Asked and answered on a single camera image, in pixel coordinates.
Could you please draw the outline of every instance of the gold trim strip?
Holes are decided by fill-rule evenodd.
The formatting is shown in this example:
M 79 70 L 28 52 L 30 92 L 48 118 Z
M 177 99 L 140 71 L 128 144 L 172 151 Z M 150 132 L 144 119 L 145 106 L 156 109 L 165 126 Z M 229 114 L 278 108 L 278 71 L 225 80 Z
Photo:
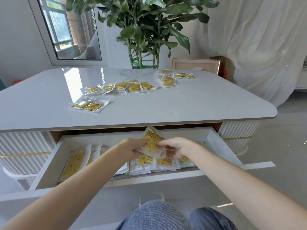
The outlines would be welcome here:
M 245 136 L 245 137 L 238 137 L 238 138 L 223 138 L 223 140 L 233 140 L 233 139 L 249 139 L 252 138 L 253 136 Z
M 45 154 L 51 154 L 51 152 L 37 152 L 37 153 L 16 154 L 16 155 L 0 155 L 0 158 L 10 158 L 10 157 L 20 157 L 20 156 L 36 156 L 36 155 L 45 155 Z

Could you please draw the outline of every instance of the left hand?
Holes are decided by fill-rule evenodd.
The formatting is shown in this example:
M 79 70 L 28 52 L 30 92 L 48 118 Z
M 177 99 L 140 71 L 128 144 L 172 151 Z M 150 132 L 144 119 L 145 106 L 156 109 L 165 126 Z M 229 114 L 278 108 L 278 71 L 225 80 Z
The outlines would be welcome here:
M 143 155 L 143 153 L 136 151 L 138 148 L 149 142 L 147 139 L 133 139 L 128 138 L 120 142 L 119 144 L 112 147 L 110 150 L 116 150 L 126 162 L 132 161 L 137 157 Z

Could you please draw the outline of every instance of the white curtain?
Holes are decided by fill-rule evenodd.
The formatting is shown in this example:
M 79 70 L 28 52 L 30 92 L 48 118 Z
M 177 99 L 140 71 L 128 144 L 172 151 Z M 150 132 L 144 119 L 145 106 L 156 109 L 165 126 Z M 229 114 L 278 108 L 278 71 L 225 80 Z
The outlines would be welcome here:
M 210 20 L 199 24 L 199 46 L 233 61 L 237 85 L 282 104 L 307 55 L 307 0 L 218 1 L 217 8 L 204 10 Z

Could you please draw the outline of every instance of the green plant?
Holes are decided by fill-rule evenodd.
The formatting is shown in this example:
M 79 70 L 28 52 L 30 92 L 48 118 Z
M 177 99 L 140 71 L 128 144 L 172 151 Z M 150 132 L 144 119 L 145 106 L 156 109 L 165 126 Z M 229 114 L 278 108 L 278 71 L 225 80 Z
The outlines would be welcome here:
M 218 5 L 215 0 L 67 0 L 66 10 L 82 14 L 97 6 L 100 22 L 122 28 L 116 39 L 128 46 L 132 68 L 133 65 L 158 68 L 160 47 L 166 45 L 170 57 L 171 48 L 178 45 L 169 41 L 170 36 L 190 53 L 189 38 L 179 33 L 183 28 L 180 22 L 198 19 L 208 23 L 209 16 L 202 13 L 203 6 L 215 8 Z M 194 8 L 200 12 L 191 13 Z M 150 54 L 153 65 L 143 65 L 143 58 Z

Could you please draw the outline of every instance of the picture frame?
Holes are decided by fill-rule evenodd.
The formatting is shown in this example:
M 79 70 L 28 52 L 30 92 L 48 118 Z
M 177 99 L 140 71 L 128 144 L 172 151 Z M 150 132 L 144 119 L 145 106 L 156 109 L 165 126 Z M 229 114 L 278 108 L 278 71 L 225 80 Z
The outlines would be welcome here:
M 202 68 L 202 71 L 218 74 L 220 69 L 220 60 L 172 58 L 171 69 L 194 68 Z

